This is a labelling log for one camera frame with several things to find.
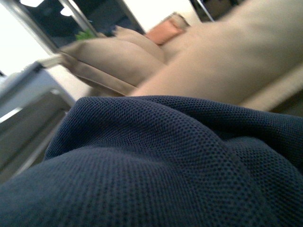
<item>ceiling light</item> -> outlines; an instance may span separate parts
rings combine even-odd
[[[69,8],[64,7],[61,12],[60,12],[63,16],[71,16],[72,15],[72,11]]]
[[[30,7],[37,7],[39,6],[44,0],[20,0],[21,4],[30,6]]]

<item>dark window glass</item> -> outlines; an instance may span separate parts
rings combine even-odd
[[[67,17],[61,14],[63,6],[58,0],[44,0],[37,7],[26,6],[18,0],[15,1],[57,47],[75,41],[75,35],[81,31],[81,28],[71,16]]]
[[[142,33],[136,22],[130,20],[126,7],[123,10],[116,0],[74,0],[97,32],[111,34],[115,25]]]

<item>navy blue fabric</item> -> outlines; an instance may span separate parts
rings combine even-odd
[[[303,119],[207,100],[88,97],[0,226],[303,226]]]

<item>throw pillow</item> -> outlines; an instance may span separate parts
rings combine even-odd
[[[158,24],[145,36],[157,45],[163,45],[168,40],[183,33],[183,31],[184,30],[179,27],[173,18],[169,18],[168,20],[165,20],[162,23]]]

